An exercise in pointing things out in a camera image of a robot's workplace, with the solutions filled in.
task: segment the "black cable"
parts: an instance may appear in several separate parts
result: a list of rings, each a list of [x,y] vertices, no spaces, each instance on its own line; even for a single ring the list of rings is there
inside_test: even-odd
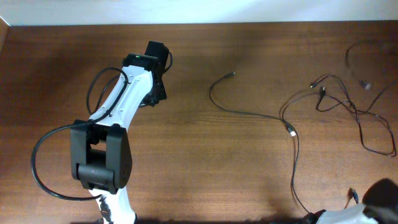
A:
[[[380,115],[378,115],[378,114],[374,114],[374,113],[370,113],[370,112],[365,112],[365,111],[363,111],[362,114],[358,114],[358,111],[359,111],[359,110],[351,111],[351,109],[350,109],[348,106],[346,106],[346,105],[344,104],[343,101],[340,101],[339,99],[335,98],[334,96],[330,96],[330,95],[325,95],[325,96],[326,96],[326,97],[329,97],[329,98],[331,98],[331,99],[333,99],[333,100],[335,100],[335,101],[337,101],[337,102],[338,102],[338,105],[344,106],[349,112],[354,113],[354,114],[356,115],[356,122],[357,122],[358,128],[359,128],[359,137],[360,137],[360,139],[361,139],[362,147],[364,147],[364,148],[365,148],[366,150],[368,150],[368,151],[371,151],[371,152],[374,152],[374,153],[376,153],[376,154],[380,154],[380,155],[383,155],[383,156],[395,157],[395,156],[397,155],[397,149],[396,149],[396,144],[395,144],[395,140],[394,140],[394,133],[392,132],[391,128],[389,127],[389,122],[388,122],[386,119],[384,119],[382,116],[380,116]],[[391,151],[391,152],[388,152],[388,153],[386,153],[386,152],[379,152],[379,151],[377,151],[377,150],[370,149],[370,148],[368,148],[367,146],[365,146],[364,140],[363,140],[362,126],[361,126],[361,122],[360,122],[360,120],[359,120],[359,116],[364,115],[364,114],[369,114],[369,115],[375,116],[376,118],[379,118],[379,119],[383,120],[384,122],[386,122],[386,124],[385,124],[384,126],[387,128],[388,132],[390,133],[390,137],[391,137],[391,141],[392,141],[392,151]]]
[[[361,44],[376,44],[376,45],[381,45],[381,44],[385,44],[385,43],[395,43],[395,44],[398,44],[398,41],[396,41],[396,40],[360,40],[360,41],[357,41],[357,42],[353,43],[352,45],[350,45],[350,46],[347,48],[346,53],[345,53],[345,65],[346,65],[346,68],[351,69],[351,62],[350,62],[350,60],[349,60],[349,53],[350,53],[351,50],[352,50],[353,48],[355,48],[356,46],[361,45]],[[395,80],[394,80],[393,82],[391,82],[388,86],[384,87],[384,89],[381,90],[381,91],[379,92],[379,94],[375,97],[375,99],[372,101],[372,103],[369,105],[369,107],[364,111],[364,113],[365,113],[365,112],[368,112],[368,111],[373,107],[373,105],[375,104],[375,102],[379,99],[379,97],[380,97],[386,90],[388,90],[391,86],[395,85],[395,84],[397,83],[397,81],[398,81],[398,79],[395,79]]]
[[[172,55],[171,52],[169,52],[169,55],[170,55],[170,64],[169,64],[169,66],[164,70],[163,74],[165,74],[165,73],[172,67],[172,65],[173,65],[173,55]]]
[[[346,101],[340,101],[339,99],[335,98],[334,96],[326,95],[326,93],[325,93],[323,96],[320,97],[320,99],[319,99],[319,101],[318,101],[318,103],[317,103],[317,106],[316,106],[316,110],[319,111],[319,112],[326,112],[326,111],[332,110],[333,108],[336,108],[336,107],[339,106],[339,105],[344,106],[350,113],[353,113],[353,114],[354,114],[355,121],[357,122],[358,128],[359,128],[359,137],[360,137],[360,140],[361,140],[362,147],[364,147],[366,150],[368,150],[368,151],[370,151],[370,152],[374,152],[374,153],[376,153],[376,154],[380,154],[380,155],[383,155],[383,156],[389,156],[389,157],[395,157],[395,156],[397,155],[397,149],[396,149],[396,144],[395,144],[395,140],[394,140],[394,133],[392,132],[391,128],[389,127],[388,121],[387,121],[386,119],[384,119],[382,116],[378,115],[378,114],[374,114],[374,113],[369,112],[369,110],[372,108],[372,106],[375,104],[375,102],[382,96],[382,94],[383,94],[388,88],[390,88],[392,85],[395,85],[395,84],[396,84],[396,81],[397,81],[397,80],[394,80],[394,81],[393,81],[392,83],[390,83],[388,86],[386,86],[385,88],[383,88],[383,90],[382,90],[379,94],[377,94],[377,97],[375,97],[375,99],[372,101],[372,103],[371,103],[371,105],[368,107],[368,109],[365,110],[365,111],[363,111],[363,110],[358,110],[358,109],[356,108],[356,105],[351,101],[351,98],[349,97],[349,93],[348,93],[347,89],[345,88],[343,81],[342,81],[339,77],[337,77],[337,76],[335,76],[335,75],[328,75],[328,76],[326,76],[326,77],[323,77],[323,78],[321,78],[321,79],[318,79],[319,81],[313,82],[313,83],[311,84],[311,86],[312,86],[312,87],[317,86],[319,83],[321,83],[322,81],[324,81],[326,78],[329,78],[329,77],[333,77],[333,78],[337,81],[337,83],[341,84],[341,85],[340,85],[340,88],[343,90],[343,92],[344,92],[344,94],[345,94],[345,97],[347,97],[347,100],[346,100]],[[327,96],[327,97],[329,97],[329,98],[331,98],[331,99],[337,101],[338,104],[336,104],[336,105],[334,105],[334,106],[332,106],[331,108],[328,108],[328,109],[326,109],[326,110],[320,110],[320,109],[319,109],[319,105],[320,105],[320,103],[321,103],[321,101],[322,101],[322,99],[323,99],[324,96]],[[349,103],[349,105],[350,105],[350,107],[353,109],[353,111],[352,111],[348,106],[346,106],[345,103]],[[390,137],[391,137],[391,141],[392,141],[392,151],[391,151],[391,152],[389,152],[389,153],[380,152],[380,151],[377,151],[377,150],[374,150],[374,149],[371,149],[371,148],[365,146],[364,140],[363,140],[362,126],[361,126],[361,122],[360,122],[360,120],[359,120],[359,116],[364,115],[364,114],[369,114],[369,115],[371,115],[371,116],[375,116],[376,118],[381,119],[381,120],[383,120],[384,122],[386,122],[386,124],[383,124],[383,125],[386,127],[386,129],[387,129],[388,132],[390,133]]]
[[[90,98],[90,94],[91,94],[91,91],[92,91],[92,88],[93,88],[92,86],[90,87],[90,89],[89,89],[88,92],[87,92],[87,96],[86,96],[87,111],[88,111],[88,113],[89,113],[90,115],[92,115],[93,113],[97,112],[98,108],[100,107],[102,97],[104,97],[104,94],[105,94],[106,90],[108,89],[108,87],[110,86],[110,84],[112,84],[112,82],[115,81],[116,79],[118,79],[119,77],[120,77],[120,75],[116,75],[115,77],[111,78],[111,79],[107,82],[107,84],[104,86],[104,88],[103,88],[103,90],[102,90],[102,92],[101,92],[101,94],[100,94],[100,96],[99,96],[99,98],[98,98],[97,104],[96,104],[95,109],[94,109],[93,112],[91,112],[91,110],[90,110],[90,105],[89,105],[89,102],[88,102],[88,99]]]
[[[111,114],[111,111],[117,105],[118,101],[122,97],[122,95],[123,95],[123,93],[124,93],[124,91],[125,91],[125,89],[127,87],[127,84],[129,84],[129,83],[128,83],[128,77],[127,77],[126,73],[123,70],[121,70],[119,68],[114,68],[114,67],[108,67],[108,68],[105,68],[102,71],[100,71],[95,76],[95,79],[93,80],[93,83],[99,78],[99,76],[101,76],[104,72],[107,72],[109,70],[119,71],[124,76],[124,85],[123,85],[121,91],[119,92],[119,95],[116,97],[115,101],[109,107],[109,109],[106,110],[105,113],[103,115],[101,115],[97,119],[89,120],[89,121],[87,121],[85,123],[82,123],[82,124],[69,124],[69,125],[61,126],[59,128],[56,128],[56,129],[53,129],[53,130],[49,131],[43,137],[41,137],[39,139],[39,141],[37,141],[35,147],[33,148],[32,155],[30,157],[30,168],[32,169],[33,177],[34,177],[35,181],[38,183],[39,187],[42,190],[44,190],[45,192],[47,192],[48,194],[50,194],[50,195],[52,195],[54,197],[57,197],[57,198],[60,198],[60,199],[64,199],[64,200],[72,200],[72,201],[87,201],[87,200],[94,200],[94,199],[100,198],[102,196],[102,195],[97,195],[97,196],[94,196],[94,197],[70,197],[70,196],[66,196],[66,195],[62,195],[60,193],[54,192],[53,190],[50,190],[47,186],[45,186],[43,184],[43,182],[40,180],[39,176],[37,175],[37,171],[36,171],[36,154],[37,154],[37,151],[39,150],[40,145],[48,137],[50,137],[51,135],[53,135],[53,134],[55,134],[55,133],[57,133],[59,131],[65,130],[65,129],[78,128],[78,127],[82,127],[82,126],[88,126],[88,125],[91,125],[91,124],[95,124],[98,121],[101,121],[102,119],[106,118],[107,116],[109,116]]]
[[[307,213],[310,213],[310,212],[307,210],[307,208],[305,208],[305,206],[303,205],[303,203],[300,201],[299,196],[297,195],[296,190],[295,190],[295,187],[294,187],[294,177],[295,177],[295,172],[296,172],[296,169],[297,169],[297,161],[298,161],[298,159],[299,159],[299,154],[300,154],[300,138],[299,138],[299,132],[297,132],[297,130],[293,127],[293,125],[291,125],[291,124],[290,124],[288,121],[286,121],[285,119],[281,119],[281,118],[278,118],[278,117],[276,117],[276,116],[267,115],[267,114],[259,114],[259,113],[245,112],[245,111],[229,110],[229,109],[226,109],[226,108],[222,107],[221,105],[217,104],[217,103],[214,101],[213,97],[211,96],[211,93],[212,93],[212,91],[213,91],[213,89],[214,89],[214,86],[215,86],[217,83],[219,83],[220,81],[224,80],[225,78],[233,77],[234,75],[235,75],[235,73],[234,73],[234,72],[231,72],[231,73],[229,73],[229,74],[227,74],[227,75],[225,75],[225,76],[219,78],[217,81],[215,81],[215,82],[210,86],[210,89],[209,89],[209,98],[210,98],[210,101],[211,101],[215,106],[217,106],[219,109],[221,109],[221,110],[223,110],[223,111],[225,111],[225,112],[234,113],[234,114],[240,114],[240,115],[260,116],[260,117],[263,117],[263,118],[274,119],[274,120],[280,121],[280,122],[282,122],[282,123],[285,124],[286,128],[288,128],[288,129],[291,128],[291,129],[296,133],[296,137],[297,137],[297,153],[296,153],[296,155],[295,155],[295,159],[294,159],[294,163],[293,163],[293,171],[292,171],[292,178],[291,178],[291,181],[290,181],[290,187],[291,187],[291,189],[292,189],[292,191],[293,191],[293,193],[294,193],[294,195],[295,195],[296,200],[297,200],[298,203],[301,205],[301,207],[302,207]]]
[[[293,193],[294,193],[294,195],[295,195],[295,198],[296,198],[297,201],[299,202],[299,204],[300,204],[300,205],[303,207],[303,209],[304,209],[306,212],[308,212],[308,213],[309,213],[309,211],[305,208],[305,206],[303,205],[303,203],[300,201],[300,199],[299,199],[299,197],[298,197],[298,195],[297,195],[297,193],[296,193],[296,191],[295,191],[295,187],[294,187],[295,172],[296,172],[296,170],[297,170],[297,161],[298,161],[298,159],[299,159],[299,153],[300,153],[300,138],[299,138],[299,133],[297,132],[297,130],[296,130],[288,121],[286,121],[285,116],[284,116],[284,115],[285,115],[285,112],[286,112],[286,110],[287,110],[287,108],[288,108],[290,105],[292,105],[292,104],[294,104],[294,103],[296,103],[296,102],[298,102],[298,101],[300,101],[300,100],[302,100],[302,99],[304,99],[304,98],[306,98],[306,97],[308,97],[308,96],[314,96],[314,95],[320,95],[320,99],[319,99],[319,101],[318,101],[318,103],[317,103],[317,105],[316,105],[316,109],[317,109],[318,111],[320,111],[320,112],[330,111],[330,110],[336,108],[336,107],[339,106],[339,105],[343,105],[348,111],[350,111],[351,113],[354,113],[354,114],[355,114],[355,120],[356,120],[356,122],[358,123],[358,126],[359,126],[359,133],[360,133],[360,138],[361,138],[361,144],[363,145],[363,147],[364,147],[365,149],[367,149],[367,150],[369,150],[369,151],[371,151],[371,152],[375,152],[375,153],[377,153],[377,154],[384,155],[384,156],[395,157],[395,156],[397,155],[397,152],[396,152],[396,144],[395,144],[395,140],[394,140],[394,135],[393,135],[392,130],[390,129],[390,126],[389,126],[388,121],[387,121],[386,119],[384,119],[382,116],[378,115],[378,114],[374,114],[374,113],[369,112],[369,110],[370,110],[370,108],[373,106],[373,104],[380,98],[380,96],[381,96],[389,87],[391,87],[393,84],[395,84],[396,81],[392,82],[390,85],[388,85],[387,87],[385,87],[385,89],[383,89],[383,90],[377,95],[377,97],[373,100],[373,102],[371,103],[371,105],[369,106],[369,108],[368,108],[366,111],[362,111],[362,110],[358,110],[358,109],[356,108],[356,105],[351,101],[351,98],[350,98],[350,96],[349,96],[347,87],[345,86],[344,82],[343,82],[339,77],[337,77],[336,75],[326,74],[326,75],[323,75],[323,76],[319,77],[317,80],[315,80],[315,82],[313,82],[313,83],[310,85],[310,87],[313,88],[313,87],[317,86],[319,83],[321,83],[322,81],[326,80],[327,78],[333,78],[333,79],[337,82],[337,84],[339,85],[339,87],[341,88],[341,90],[343,91],[343,93],[345,94],[345,96],[347,97],[348,100],[340,101],[339,99],[337,99],[337,98],[335,98],[335,97],[333,97],[333,96],[326,95],[325,89],[322,88],[322,91],[320,91],[319,93],[311,92],[311,93],[306,93],[306,94],[304,94],[304,95],[298,96],[298,97],[296,97],[296,98],[294,98],[294,97],[289,98],[288,102],[286,102],[286,103],[280,108],[280,110],[279,110],[279,116],[280,116],[280,118],[277,118],[277,117],[275,117],[275,116],[271,116],[271,115],[267,115],[267,114],[259,114],[259,113],[245,112],[245,111],[229,110],[229,109],[226,109],[226,108],[222,107],[221,105],[217,104],[217,103],[214,101],[214,99],[213,99],[213,97],[212,97],[212,95],[211,95],[211,94],[212,94],[212,91],[213,91],[213,89],[214,89],[214,86],[215,86],[217,83],[219,83],[220,81],[224,80],[225,78],[233,77],[234,75],[235,75],[234,72],[233,72],[233,73],[229,73],[229,74],[227,74],[227,75],[221,77],[221,78],[218,79],[217,81],[215,81],[215,82],[210,86],[210,90],[209,90],[209,98],[210,98],[210,101],[211,101],[215,106],[217,106],[219,109],[221,109],[221,110],[223,110],[223,111],[225,111],[225,112],[234,113],[234,114],[241,114],[241,115],[261,116],[261,117],[263,117],[263,118],[268,118],[268,119],[274,119],[274,120],[281,121],[282,123],[284,123],[284,124],[286,125],[287,128],[291,128],[291,129],[296,133],[296,136],[297,136],[297,153],[296,153],[295,159],[294,159],[294,166],[293,166],[293,171],[292,171],[292,178],[291,178],[291,182],[290,182],[290,187],[291,187],[291,189],[292,189],[292,191],[293,191]],[[320,103],[322,102],[323,97],[330,97],[330,98],[332,98],[333,100],[336,100],[338,103],[337,103],[336,105],[332,106],[331,108],[326,109],[326,110],[320,110],[320,109],[319,109],[319,106],[320,106]],[[345,105],[345,103],[349,103],[349,106],[350,106],[354,111],[352,111],[352,110],[350,109],[350,107],[348,107],[347,105]],[[361,127],[361,123],[360,123],[360,121],[359,121],[359,116],[360,116],[360,115],[363,115],[363,114],[370,114],[370,115],[375,116],[376,118],[378,118],[380,121],[384,121],[384,122],[385,122],[385,124],[383,123],[383,125],[384,125],[384,126],[388,129],[388,131],[390,132],[391,139],[392,139],[393,150],[392,150],[390,153],[384,153],[384,152],[375,151],[375,150],[372,150],[372,149],[370,149],[370,148],[368,148],[368,147],[366,147],[366,146],[364,145],[363,134],[362,134],[362,127]]]
[[[279,108],[279,118],[282,118],[282,110],[285,108],[285,106],[290,103],[290,101],[292,101],[294,98],[296,98],[297,96],[300,96],[302,93],[312,93],[313,90],[300,90],[298,92],[296,92],[295,94],[293,94],[292,96],[289,97],[289,99],[287,99],[287,101]]]
[[[351,44],[347,49],[346,49],[346,53],[345,53],[345,66],[349,71],[349,74],[357,81],[359,81],[359,84],[366,90],[369,89],[370,87],[370,83],[364,81],[364,80],[360,80],[359,78],[356,77],[354,70],[352,69],[352,65],[349,59],[349,54],[350,52],[359,45],[376,45],[378,46],[380,49],[382,48],[383,44],[398,44],[398,41],[396,40],[359,40],[356,41],[355,43]]]

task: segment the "white robotic arm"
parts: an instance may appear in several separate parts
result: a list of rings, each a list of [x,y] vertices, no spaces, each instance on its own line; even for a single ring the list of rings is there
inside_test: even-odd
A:
[[[130,122],[136,113],[142,99],[152,89],[152,72],[145,71],[142,67],[130,65],[123,67],[122,70],[128,77],[128,85],[117,105],[111,111],[111,116],[97,122],[103,126],[112,126],[118,124],[128,130]],[[97,119],[112,105],[117,95],[121,91],[124,83],[124,76],[120,75],[119,81],[109,94],[108,98],[98,109],[96,113],[90,116],[90,119]],[[125,223],[133,224],[136,214],[130,207],[129,197],[126,187],[119,189],[116,194],[111,194],[107,190],[93,189],[89,190],[93,196],[102,195],[96,199],[105,224],[113,222],[114,224]]]
[[[124,73],[90,120],[103,118],[106,113],[109,116],[71,130],[72,176],[93,196],[101,195],[96,201],[105,224],[136,221],[126,190],[132,167],[127,131],[138,107],[155,106],[166,99],[162,74],[168,70],[165,64],[169,54],[163,44],[149,42],[145,55],[127,56],[121,69]],[[106,151],[91,148],[100,141],[106,142]]]
[[[130,65],[128,67],[123,67],[122,70],[128,77],[128,85],[122,97],[111,111],[111,116],[107,116],[101,121],[98,121],[97,124],[109,127],[113,124],[118,124],[120,127],[126,128],[127,131],[132,117],[136,113],[141,101],[151,91],[153,79],[152,72],[146,71],[142,67]],[[121,91],[124,81],[124,76],[120,75],[119,81],[105,100],[104,104],[90,116],[90,119],[97,119],[105,113]]]

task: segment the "white wall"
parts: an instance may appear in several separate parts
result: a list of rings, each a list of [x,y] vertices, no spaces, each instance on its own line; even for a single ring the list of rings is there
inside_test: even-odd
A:
[[[12,26],[398,19],[398,0],[0,0]]]

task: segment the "wooden desk surface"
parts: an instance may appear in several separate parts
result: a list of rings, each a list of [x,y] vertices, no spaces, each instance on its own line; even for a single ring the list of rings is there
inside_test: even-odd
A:
[[[88,119],[85,97],[95,73],[119,66],[130,52],[143,54],[149,40],[164,42],[174,65],[164,77],[168,99],[139,109],[129,129],[133,167],[127,189],[137,214],[204,221],[304,216],[290,191],[294,144],[284,126],[218,110],[208,99],[209,86],[234,70],[238,75],[217,86],[216,99],[228,108],[277,115],[289,96],[331,72],[364,108],[397,77],[398,56],[354,52],[359,76],[373,84],[365,91],[345,73],[345,49],[357,40],[397,35],[398,22],[10,27],[0,57],[0,220],[100,217],[94,202],[59,200],[40,190],[30,154],[48,130]],[[112,75],[99,81],[93,97]],[[341,96],[333,82],[325,86]],[[397,95],[395,86],[374,107],[395,135]],[[303,100],[287,113],[301,135],[295,183],[307,208],[339,210],[350,187],[362,197],[381,178],[397,182],[397,159],[365,151],[352,117],[343,108],[317,113],[317,100]],[[367,144],[391,148],[377,121],[364,117],[363,126]],[[70,174],[69,131],[45,142],[37,165],[51,189],[89,196]]]

